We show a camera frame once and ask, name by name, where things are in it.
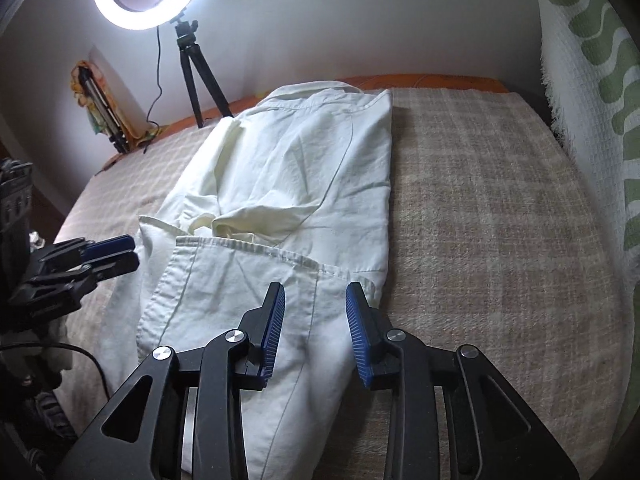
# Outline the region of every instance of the white shirt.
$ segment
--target white shirt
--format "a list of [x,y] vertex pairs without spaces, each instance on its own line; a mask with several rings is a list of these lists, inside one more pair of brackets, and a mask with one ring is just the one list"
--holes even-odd
[[251,480],[311,477],[354,364],[346,286],[380,300],[391,108],[388,91],[344,83],[279,88],[223,118],[155,217],[140,217],[140,269],[119,279],[97,351],[112,386],[157,346],[204,346],[270,282],[285,287],[273,377],[241,394]]

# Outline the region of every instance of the beige plaid blanket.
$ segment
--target beige plaid blanket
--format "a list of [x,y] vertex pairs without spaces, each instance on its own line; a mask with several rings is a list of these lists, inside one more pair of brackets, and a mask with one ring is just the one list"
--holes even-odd
[[[427,344],[479,346],[590,474],[620,410],[632,328],[577,172],[517,94],[392,92],[382,308]],[[133,234],[209,129],[171,136],[96,175],[58,240]],[[113,281],[101,283],[69,317],[72,343],[93,349],[112,290]],[[78,430],[104,402],[82,356],[57,393]],[[389,400],[352,381],[316,479],[382,478]],[[444,433],[441,441],[445,460]]]

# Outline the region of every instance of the glowing ring light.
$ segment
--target glowing ring light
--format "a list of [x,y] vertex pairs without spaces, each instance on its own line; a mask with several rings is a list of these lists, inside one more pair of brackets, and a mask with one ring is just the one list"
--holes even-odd
[[142,12],[124,9],[115,0],[95,0],[95,4],[114,25],[130,30],[144,30],[168,22],[180,14],[190,1],[161,0],[155,7]]

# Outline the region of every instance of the orange fabric edge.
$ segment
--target orange fabric edge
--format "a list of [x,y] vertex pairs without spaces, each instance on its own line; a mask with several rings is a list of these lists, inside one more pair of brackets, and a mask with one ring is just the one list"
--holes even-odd
[[[388,74],[376,76],[356,76],[345,79],[338,79],[347,84],[355,86],[361,90],[376,90],[384,88],[446,88],[449,90],[479,90],[481,92],[492,92],[494,94],[507,94],[509,91],[497,79],[488,77],[474,77],[463,75],[439,75],[439,74]],[[251,108],[260,102],[266,94],[261,97],[249,96],[232,102],[229,107],[233,114]],[[217,108],[210,108],[202,113],[205,119],[216,119],[220,117]],[[165,139],[173,134],[183,131],[186,128],[195,126],[196,119],[193,116],[186,117],[171,124],[158,139]],[[112,156],[102,167],[102,171],[109,169],[123,156],[122,154]]]

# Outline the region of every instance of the gray wall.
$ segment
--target gray wall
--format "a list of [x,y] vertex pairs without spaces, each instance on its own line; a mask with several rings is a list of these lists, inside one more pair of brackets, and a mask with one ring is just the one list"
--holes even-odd
[[[187,18],[199,20],[198,42],[229,100],[403,72],[488,76],[542,94],[537,0],[193,0]],[[152,118],[169,123],[191,109],[171,25],[161,38],[165,93]],[[157,92],[154,30],[120,29],[93,0],[26,0],[0,38],[0,138],[21,145],[62,209],[114,153],[69,89],[71,69],[87,57],[142,125]]]

